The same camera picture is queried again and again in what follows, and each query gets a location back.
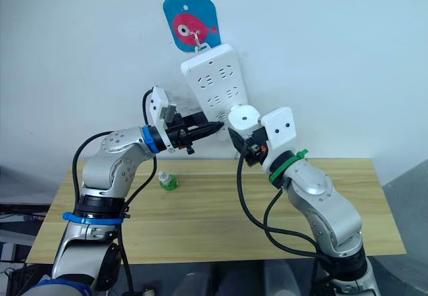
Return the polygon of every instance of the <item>wooden table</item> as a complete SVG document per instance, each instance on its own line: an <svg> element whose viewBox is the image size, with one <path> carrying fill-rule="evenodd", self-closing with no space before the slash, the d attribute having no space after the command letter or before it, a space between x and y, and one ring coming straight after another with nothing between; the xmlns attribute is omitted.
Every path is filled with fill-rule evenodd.
<svg viewBox="0 0 428 296"><path fill-rule="evenodd" d="M362 217L368 255L406 253L400 234L369 159L311 159L332 177L336 189ZM236 160L161 160L158 170L177 174L180 185L163 190L157 179L132 202L124 221L124 242L130 263L180 263L244 259L295 258L270 244L264 232L245 217L236 191ZM151 173L145 162L131 192ZM276 193L259 166L244 168L243 187L249 209L261 219ZM28 263L53 263L66 227L61 215L72 211L74 191L66 175L28 256ZM286 195L274 206L270 225L308 235L306 219ZM312 250L302 239L275 234L291 248Z"/></svg>

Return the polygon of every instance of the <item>white bracket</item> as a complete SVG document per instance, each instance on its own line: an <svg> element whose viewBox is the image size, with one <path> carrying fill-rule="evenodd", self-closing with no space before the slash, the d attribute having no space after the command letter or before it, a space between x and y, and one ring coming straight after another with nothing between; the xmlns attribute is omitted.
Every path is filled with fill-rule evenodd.
<svg viewBox="0 0 428 296"><path fill-rule="evenodd" d="M163 143L167 147L168 152L175 152L175 149L165 132L165 129L167 128L166 122L171 117L171 114L173 116L175 113L175 105L169 101L167 93L162 88L153 87L149 111L153 119L153 124L162 138Z"/></svg>

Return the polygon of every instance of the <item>pink fish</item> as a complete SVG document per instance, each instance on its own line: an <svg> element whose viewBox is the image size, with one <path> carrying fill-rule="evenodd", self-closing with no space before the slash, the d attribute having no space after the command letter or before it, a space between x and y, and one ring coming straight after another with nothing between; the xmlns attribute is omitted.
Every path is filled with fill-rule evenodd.
<svg viewBox="0 0 428 296"><path fill-rule="evenodd" d="M180 41L187 45L196 45L197 33L200 43L203 43L210 32L217 33L217 28L209 29L200 19L188 13L178 14L173 21L174 32Z"/></svg>

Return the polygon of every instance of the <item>blue sign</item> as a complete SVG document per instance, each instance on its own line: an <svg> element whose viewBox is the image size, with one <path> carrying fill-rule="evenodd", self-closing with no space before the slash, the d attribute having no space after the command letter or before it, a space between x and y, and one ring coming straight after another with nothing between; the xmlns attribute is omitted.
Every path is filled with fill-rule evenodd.
<svg viewBox="0 0 428 296"><path fill-rule="evenodd" d="M184 52L195 52L195 34L200 44L221 44L215 6L211 0L165 0L163 11L175 45Z"/></svg>

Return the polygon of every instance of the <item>blue ring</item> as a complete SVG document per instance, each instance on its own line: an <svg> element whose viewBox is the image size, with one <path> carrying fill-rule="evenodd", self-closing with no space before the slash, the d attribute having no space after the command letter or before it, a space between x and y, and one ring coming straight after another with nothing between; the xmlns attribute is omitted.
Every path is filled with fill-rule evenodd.
<svg viewBox="0 0 428 296"><path fill-rule="evenodd" d="M65 279L45 279L43 281L40 281L40 283L38 283L37 285L34 285L32 288L36 288L38 286L44 286L44 285L65 285L65 286L70 286L73 287L74 289L77 289L82 296L91 296L92 295L92 291L91 288L85 284L82 283L77 283L74 281L67 281Z"/></svg>
<svg viewBox="0 0 428 296"><path fill-rule="evenodd" d="M68 211L62 214L62 218L64 220L71 221L76 224L84 224L84 225L119 225L123 223L123 218L82 218L75 216L72 212Z"/></svg>
<svg viewBox="0 0 428 296"><path fill-rule="evenodd" d="M142 127L142 134L144 135L144 142L150 148L150 150L152 150L154 154L159 153L159 150L154 143L154 139L150 134L150 131L148 131L148 126Z"/></svg>

